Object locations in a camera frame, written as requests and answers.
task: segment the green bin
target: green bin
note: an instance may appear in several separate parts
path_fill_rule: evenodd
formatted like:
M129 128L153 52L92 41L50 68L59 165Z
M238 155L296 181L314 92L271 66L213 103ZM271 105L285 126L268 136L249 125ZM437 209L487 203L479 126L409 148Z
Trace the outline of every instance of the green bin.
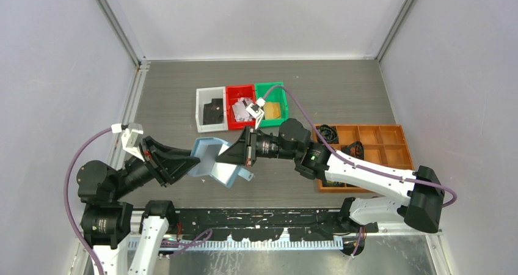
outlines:
M284 86L283 82L263 82L260 84L255 84L255 96L257 98L264 96L266 91L270 89L270 87L280 84ZM280 118L279 119L264 119L261 121L261 125L259 127L277 127L281 123L283 123L286 119L290 118L290 113L288 112L288 100L286 99L286 93L283 89L277 88L274 89L269 95L267 99L264 99L267 102L279 102L280 103Z

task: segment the white bin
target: white bin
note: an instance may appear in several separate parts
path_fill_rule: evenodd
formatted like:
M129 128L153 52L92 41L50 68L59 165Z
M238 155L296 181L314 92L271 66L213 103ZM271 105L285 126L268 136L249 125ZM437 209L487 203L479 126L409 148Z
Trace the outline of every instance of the white bin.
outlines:
M223 123L203 125L203 105L212 102L212 99L223 98ZM227 98L225 87L207 87L204 89L196 89L196 126L199 133L208 133L210 131L228 130L227 122Z

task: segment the plastic container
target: plastic container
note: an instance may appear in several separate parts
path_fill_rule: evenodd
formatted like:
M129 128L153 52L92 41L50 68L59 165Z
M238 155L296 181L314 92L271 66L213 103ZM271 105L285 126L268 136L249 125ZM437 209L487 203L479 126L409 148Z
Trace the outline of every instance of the plastic container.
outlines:
M232 105L234 105L239 98L250 98L255 102L255 88L253 84L245 84L242 86L227 86L225 87L227 96L227 121L229 130L241 130L246 125L255 126L255 119L252 121L237 122L234 117Z
M283 82L264 82L261 84L255 84L255 94L257 98L262 97L272 86L280 84L284 86ZM278 102L280 103L280 118L279 119L263 119L260 127L277 127L283 123L286 119L290 118L290 112L288 109L288 100L286 99L286 93L283 89L275 89L269 95L267 102Z
M230 188L237 176L250 181L254 174L242 166L218 163L216 157L226 151L231 143L217 137L200 137L194 142L191 156L200 158L188 174L193 177L209 175L224 186Z
M203 125L203 105L212 102L212 99L223 99L223 123ZM228 130L227 121L227 97L225 96L225 87L208 87L205 89L196 89L196 126L199 133L207 133L210 131Z

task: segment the yellow sponge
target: yellow sponge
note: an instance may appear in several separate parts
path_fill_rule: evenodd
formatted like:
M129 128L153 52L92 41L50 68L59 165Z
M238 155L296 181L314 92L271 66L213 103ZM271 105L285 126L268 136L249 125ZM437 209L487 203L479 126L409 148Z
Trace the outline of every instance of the yellow sponge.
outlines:
M264 119L279 119L280 118L280 103L266 102L263 106Z

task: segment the white wall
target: white wall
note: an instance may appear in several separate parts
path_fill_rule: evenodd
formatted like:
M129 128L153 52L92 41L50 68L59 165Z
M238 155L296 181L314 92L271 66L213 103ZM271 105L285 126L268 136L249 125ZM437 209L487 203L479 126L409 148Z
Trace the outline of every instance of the white wall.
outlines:
M0 274L65 274L68 163L120 121L135 69L95 0L0 0L0 9ZM103 137L79 162L106 160L111 144Z
M374 58L404 0L117 0L147 59Z
M518 0L417 0L382 61L416 164L459 194L458 274L518 270Z

